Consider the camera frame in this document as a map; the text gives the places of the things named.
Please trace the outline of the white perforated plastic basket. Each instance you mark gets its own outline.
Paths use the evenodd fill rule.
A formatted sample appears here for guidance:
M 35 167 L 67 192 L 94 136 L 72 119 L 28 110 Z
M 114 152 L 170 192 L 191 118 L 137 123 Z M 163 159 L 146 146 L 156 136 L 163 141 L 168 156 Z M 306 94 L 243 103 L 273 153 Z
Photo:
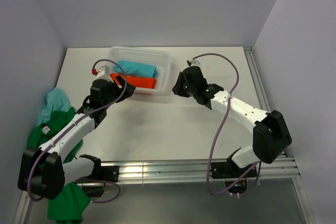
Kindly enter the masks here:
M 171 55 L 167 51 L 114 46 L 108 50 L 106 58 L 120 65 L 107 63 L 111 74 L 122 74 L 123 69 L 137 93 L 166 93 L 171 70 Z

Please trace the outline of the teal t-shirt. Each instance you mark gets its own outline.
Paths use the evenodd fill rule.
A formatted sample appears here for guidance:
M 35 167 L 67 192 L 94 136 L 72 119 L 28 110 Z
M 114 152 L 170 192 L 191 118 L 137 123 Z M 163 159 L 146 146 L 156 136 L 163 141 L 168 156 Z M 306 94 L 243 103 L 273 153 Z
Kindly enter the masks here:
M 156 78 L 158 75 L 157 68 L 154 65 L 127 60 L 119 60 L 117 64 L 113 67 L 113 71 L 116 73 L 123 73 L 124 71 L 129 76 L 144 78 Z

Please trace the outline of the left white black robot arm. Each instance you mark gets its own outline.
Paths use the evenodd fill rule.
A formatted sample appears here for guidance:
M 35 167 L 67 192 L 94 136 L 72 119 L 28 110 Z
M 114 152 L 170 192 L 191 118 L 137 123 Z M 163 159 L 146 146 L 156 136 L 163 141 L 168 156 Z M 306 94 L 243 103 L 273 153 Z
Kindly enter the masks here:
M 91 182 L 102 176 L 101 160 L 82 154 L 74 161 L 66 158 L 76 145 L 95 130 L 107 116 L 107 109 L 133 95 L 136 87 L 123 74 L 114 80 L 96 79 L 70 122 L 46 143 L 24 150 L 17 186 L 34 201 L 55 199 L 63 188 L 79 179 Z

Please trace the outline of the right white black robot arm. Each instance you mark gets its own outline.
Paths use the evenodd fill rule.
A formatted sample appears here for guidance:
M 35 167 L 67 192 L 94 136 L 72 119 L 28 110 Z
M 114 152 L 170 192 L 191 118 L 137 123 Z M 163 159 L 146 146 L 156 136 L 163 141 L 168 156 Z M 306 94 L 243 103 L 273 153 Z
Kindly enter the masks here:
M 200 67 L 191 66 L 179 73 L 172 89 L 180 97 L 193 97 L 200 105 L 224 113 L 252 134 L 252 141 L 234 151 L 226 160 L 228 173 L 240 176 L 256 162 L 271 164 L 291 143 L 283 115 L 255 108 L 232 96 L 217 84 L 209 84 Z

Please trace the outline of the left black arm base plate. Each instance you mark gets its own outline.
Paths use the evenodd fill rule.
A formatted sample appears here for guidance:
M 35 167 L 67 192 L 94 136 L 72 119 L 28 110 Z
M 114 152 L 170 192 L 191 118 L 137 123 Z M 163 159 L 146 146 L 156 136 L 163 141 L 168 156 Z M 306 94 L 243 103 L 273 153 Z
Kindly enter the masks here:
M 117 184 L 119 178 L 119 166 L 102 166 L 97 176 L 92 178 L 83 177 L 76 180 L 76 183 L 82 188 L 83 192 L 90 198 L 100 198 L 107 192 L 107 186 L 111 185 L 117 193 L 114 198 L 119 197 L 121 188 Z

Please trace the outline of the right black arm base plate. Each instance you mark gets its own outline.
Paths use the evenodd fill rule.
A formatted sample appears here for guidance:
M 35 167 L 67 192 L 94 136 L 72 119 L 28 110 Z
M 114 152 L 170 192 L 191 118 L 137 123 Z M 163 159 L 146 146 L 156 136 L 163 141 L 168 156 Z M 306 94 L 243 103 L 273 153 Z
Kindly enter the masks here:
M 255 178 L 257 175 L 256 164 L 250 164 L 245 168 L 239 168 L 236 164 L 231 162 L 211 162 L 206 174 L 206 180 Z

